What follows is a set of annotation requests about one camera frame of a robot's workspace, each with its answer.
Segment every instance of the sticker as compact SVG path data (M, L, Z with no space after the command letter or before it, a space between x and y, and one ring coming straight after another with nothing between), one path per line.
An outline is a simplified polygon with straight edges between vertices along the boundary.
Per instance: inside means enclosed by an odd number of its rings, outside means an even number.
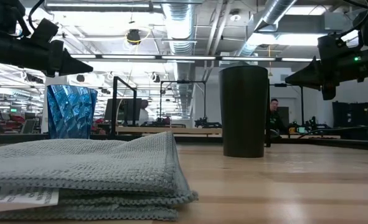
M48 187L1 187L1 203L57 205L59 189Z

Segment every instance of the towel tag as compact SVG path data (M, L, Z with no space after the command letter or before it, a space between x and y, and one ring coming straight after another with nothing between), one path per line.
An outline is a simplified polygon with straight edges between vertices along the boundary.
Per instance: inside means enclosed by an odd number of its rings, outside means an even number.
M59 189L47 187L1 187L0 212L57 205Z

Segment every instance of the computer monitor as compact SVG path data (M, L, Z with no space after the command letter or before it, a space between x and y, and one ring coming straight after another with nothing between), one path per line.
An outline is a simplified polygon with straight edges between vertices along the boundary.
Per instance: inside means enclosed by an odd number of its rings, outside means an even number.
M34 119L27 119L24 121L21 134L31 134L33 133L33 129L35 126L35 120Z
M24 113L24 119L35 119L35 113Z
M117 120L123 121L125 120L125 111L127 112L127 120L133 120L133 106L134 106L134 99L116 99L116 107L119 105L120 100L123 100L120 105L120 110L117 111ZM106 104L105 110L105 120L111 121L111 109L112 109L112 102L113 99L108 99L108 103ZM142 99L136 99L136 111L135 111L135 120L139 120L139 111L141 110L141 103Z

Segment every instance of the gray microfiber towel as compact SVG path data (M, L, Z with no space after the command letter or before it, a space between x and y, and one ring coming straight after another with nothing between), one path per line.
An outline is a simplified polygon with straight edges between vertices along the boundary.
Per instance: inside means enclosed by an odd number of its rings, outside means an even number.
M197 200L172 133L130 142L53 139L0 147L0 187L53 187L56 206L0 212L0 220L176 220Z

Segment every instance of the blue glass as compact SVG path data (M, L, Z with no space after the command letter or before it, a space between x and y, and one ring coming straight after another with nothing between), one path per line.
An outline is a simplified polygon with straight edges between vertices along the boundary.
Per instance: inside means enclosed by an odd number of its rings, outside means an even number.
M50 138L90 138L97 94L96 90L82 86L49 85L47 102Z

